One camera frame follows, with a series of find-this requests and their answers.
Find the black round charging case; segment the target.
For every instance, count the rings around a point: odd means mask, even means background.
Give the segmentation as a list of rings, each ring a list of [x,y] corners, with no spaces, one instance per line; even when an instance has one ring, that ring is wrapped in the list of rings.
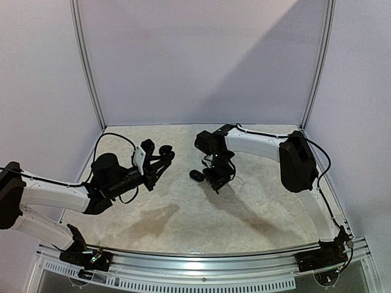
[[[159,148],[159,155],[163,161],[172,161],[175,157],[175,152],[171,145],[163,145]]]

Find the black oval charging case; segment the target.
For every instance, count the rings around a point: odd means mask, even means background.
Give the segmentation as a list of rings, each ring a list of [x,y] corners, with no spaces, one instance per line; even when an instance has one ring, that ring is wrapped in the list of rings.
[[[198,170],[191,170],[189,172],[189,177],[199,183],[205,180],[204,174]]]

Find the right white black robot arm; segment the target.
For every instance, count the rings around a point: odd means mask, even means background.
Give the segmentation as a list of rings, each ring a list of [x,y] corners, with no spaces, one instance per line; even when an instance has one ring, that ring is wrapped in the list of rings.
[[[321,189],[320,180],[325,174],[318,171],[310,149],[313,144],[300,131],[269,134],[245,129],[239,124],[226,124],[214,132],[202,131],[194,142],[205,155],[202,173],[215,192],[234,179],[236,168],[232,158],[237,152],[279,163],[282,185],[298,196],[311,217],[320,244],[325,244],[317,251],[316,261],[321,266],[329,266],[339,257],[338,245],[347,244],[351,238],[345,227],[338,224]]]

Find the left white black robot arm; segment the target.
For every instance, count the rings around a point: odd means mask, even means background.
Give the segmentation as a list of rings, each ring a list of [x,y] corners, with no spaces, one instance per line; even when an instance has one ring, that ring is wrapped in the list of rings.
[[[89,183],[63,183],[38,178],[24,172],[19,163],[9,162],[1,169],[1,229],[13,229],[49,242],[78,265],[91,259],[90,250],[76,228],[62,226],[34,211],[30,206],[52,206],[87,215],[98,215],[110,208],[117,197],[140,185],[152,191],[157,180],[171,165],[175,153],[158,156],[135,152],[132,167],[119,164],[113,153],[104,153],[91,165]]]

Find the aluminium front rail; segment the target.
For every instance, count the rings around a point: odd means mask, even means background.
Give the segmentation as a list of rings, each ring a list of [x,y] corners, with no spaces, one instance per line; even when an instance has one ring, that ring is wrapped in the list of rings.
[[[353,259],[336,280],[301,272],[297,253],[315,244],[263,253],[168,255],[113,250],[107,272],[83,272],[41,244],[29,292],[379,292],[364,238],[354,241]]]

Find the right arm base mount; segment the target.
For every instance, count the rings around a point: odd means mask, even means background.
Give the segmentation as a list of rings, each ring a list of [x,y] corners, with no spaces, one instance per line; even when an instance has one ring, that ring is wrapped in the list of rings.
[[[336,274],[342,273],[353,258],[353,242],[344,226],[340,225],[338,235],[332,242],[319,241],[316,250],[299,252],[294,255],[300,272],[331,268]]]

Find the left aluminium corner post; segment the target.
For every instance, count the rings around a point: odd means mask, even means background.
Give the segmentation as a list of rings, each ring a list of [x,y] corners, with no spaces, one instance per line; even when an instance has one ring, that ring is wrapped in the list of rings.
[[[107,127],[102,106],[98,97],[98,91],[93,78],[92,68],[89,60],[89,53],[87,50],[87,43],[85,33],[82,25],[81,6],[80,1],[70,0],[70,10],[73,19],[73,27],[75,30],[76,44],[79,51],[79,58],[81,61],[82,70],[86,86],[89,92],[90,100],[92,103],[93,111],[97,118],[98,125],[102,131]]]

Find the aluminium corner post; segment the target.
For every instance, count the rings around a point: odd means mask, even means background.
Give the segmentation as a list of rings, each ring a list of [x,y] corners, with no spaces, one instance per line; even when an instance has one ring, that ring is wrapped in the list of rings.
[[[85,33],[82,25],[81,6],[80,1],[70,0],[70,10],[73,19],[73,27],[75,30],[76,44],[79,51],[79,58],[81,61],[82,70],[86,86],[89,92],[90,100],[92,103],[93,111],[97,118],[98,125],[102,131],[107,127],[102,106],[98,97],[98,91],[93,78],[92,68],[89,60],[89,53],[87,50],[87,43]]]
[[[309,98],[307,100],[307,104],[299,125],[299,127],[303,131],[305,131],[309,125],[312,110],[315,105],[316,95],[321,83],[321,77],[326,63],[327,50],[331,39],[332,25],[334,20],[334,13],[335,13],[335,4],[336,4],[335,0],[328,0],[326,3],[326,11],[324,14],[323,29],[321,33],[318,55],[316,59],[315,72],[310,87]]]

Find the right aluminium corner post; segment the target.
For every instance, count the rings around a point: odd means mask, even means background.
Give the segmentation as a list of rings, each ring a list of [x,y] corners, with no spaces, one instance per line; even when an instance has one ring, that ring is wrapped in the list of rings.
[[[335,0],[328,0],[326,3],[326,11],[324,14],[323,29],[321,33],[318,55],[316,59],[315,72],[310,87],[309,98],[307,100],[307,104],[299,125],[299,127],[303,131],[305,131],[309,125],[312,110],[315,105],[316,95],[321,83],[321,77],[326,63],[327,50],[331,39],[332,25],[334,20],[334,13],[335,13],[335,4],[336,4]]]

